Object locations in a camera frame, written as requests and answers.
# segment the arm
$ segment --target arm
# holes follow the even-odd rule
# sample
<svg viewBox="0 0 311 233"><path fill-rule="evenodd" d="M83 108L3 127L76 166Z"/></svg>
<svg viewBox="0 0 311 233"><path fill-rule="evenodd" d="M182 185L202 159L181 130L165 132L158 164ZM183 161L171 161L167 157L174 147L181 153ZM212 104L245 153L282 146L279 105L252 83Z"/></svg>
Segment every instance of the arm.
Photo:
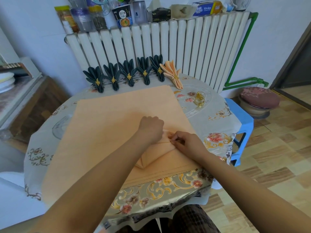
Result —
<svg viewBox="0 0 311 233"><path fill-rule="evenodd" d="M260 232L311 232L299 209L207 151L196 134L176 132L172 144L211 173Z"/></svg>
<svg viewBox="0 0 311 233"><path fill-rule="evenodd" d="M162 138L163 125L143 117L138 131L73 184L30 232L93 233L138 159Z"/></svg>

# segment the radiator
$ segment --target radiator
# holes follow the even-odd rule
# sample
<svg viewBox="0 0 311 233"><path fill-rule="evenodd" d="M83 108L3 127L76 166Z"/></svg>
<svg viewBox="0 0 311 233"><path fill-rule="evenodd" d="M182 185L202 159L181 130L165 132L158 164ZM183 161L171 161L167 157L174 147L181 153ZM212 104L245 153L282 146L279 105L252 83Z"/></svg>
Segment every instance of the radiator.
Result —
<svg viewBox="0 0 311 233"><path fill-rule="evenodd" d="M239 47L249 12L170 20L66 36L82 70L109 62L162 54L176 69L220 93Z"/></svg>

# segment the blue plastic chair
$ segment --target blue plastic chair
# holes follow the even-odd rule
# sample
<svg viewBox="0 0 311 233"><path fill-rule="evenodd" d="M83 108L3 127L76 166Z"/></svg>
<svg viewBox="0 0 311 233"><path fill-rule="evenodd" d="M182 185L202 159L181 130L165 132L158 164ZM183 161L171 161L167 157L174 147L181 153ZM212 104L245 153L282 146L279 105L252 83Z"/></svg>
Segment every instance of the blue plastic chair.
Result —
<svg viewBox="0 0 311 233"><path fill-rule="evenodd" d="M232 154L231 156L231 161L236 160L235 166L239 166L241 164L240 158L242 152L254 129L254 119L247 112L245 112L240 106L238 106L233 100L228 98L225 98L225 100L229 105L230 110L242 123L242 126L237 134L243 133L243 136L240 141L234 139L234 142L239 147L239 150L236 153Z"/></svg>

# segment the tablecloth pattern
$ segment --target tablecloth pattern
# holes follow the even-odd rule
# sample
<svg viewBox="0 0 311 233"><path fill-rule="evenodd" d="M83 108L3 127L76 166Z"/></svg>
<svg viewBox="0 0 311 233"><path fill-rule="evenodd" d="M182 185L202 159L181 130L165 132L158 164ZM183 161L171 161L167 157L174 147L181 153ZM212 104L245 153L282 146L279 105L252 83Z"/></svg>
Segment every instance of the tablecloth pattern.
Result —
<svg viewBox="0 0 311 233"><path fill-rule="evenodd" d="M98 93L92 86L69 98L30 139L24 160L25 191L29 197L41 201L41 184L53 158L58 143L76 108L78 100L109 96L132 90L160 85L169 85L184 110L187 118L203 141L206 148L230 163L233 139L241 123L230 111L224 98L206 83L180 74L183 90L178 90L166 78L160 82L155 74L150 75L150 85L146 86L141 77L134 77L134 87L129 87L125 78L119 80L116 92L111 83L105 82L104 93ZM204 92L205 103L194 104L197 92ZM200 197L204 191L208 195L213 177L203 169L193 170L172 177L155 180L119 191L105 218L103 226L109 228L125 222L137 223L157 212L172 211L192 197Z"/></svg>

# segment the spice jar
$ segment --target spice jar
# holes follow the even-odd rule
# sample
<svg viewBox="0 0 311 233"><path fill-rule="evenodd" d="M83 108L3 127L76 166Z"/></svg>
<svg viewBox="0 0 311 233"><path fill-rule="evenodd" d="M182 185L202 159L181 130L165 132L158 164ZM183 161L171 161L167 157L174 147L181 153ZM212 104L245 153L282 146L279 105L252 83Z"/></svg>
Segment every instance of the spice jar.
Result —
<svg viewBox="0 0 311 233"><path fill-rule="evenodd" d="M63 27L67 34L79 32L79 28L70 13L69 6L55 6L54 9L56 10L60 21L63 23Z"/></svg>
<svg viewBox="0 0 311 233"><path fill-rule="evenodd" d="M102 29L107 29L102 7L98 5L90 6L89 11L91 13L91 18L93 19L96 30L100 31Z"/></svg>

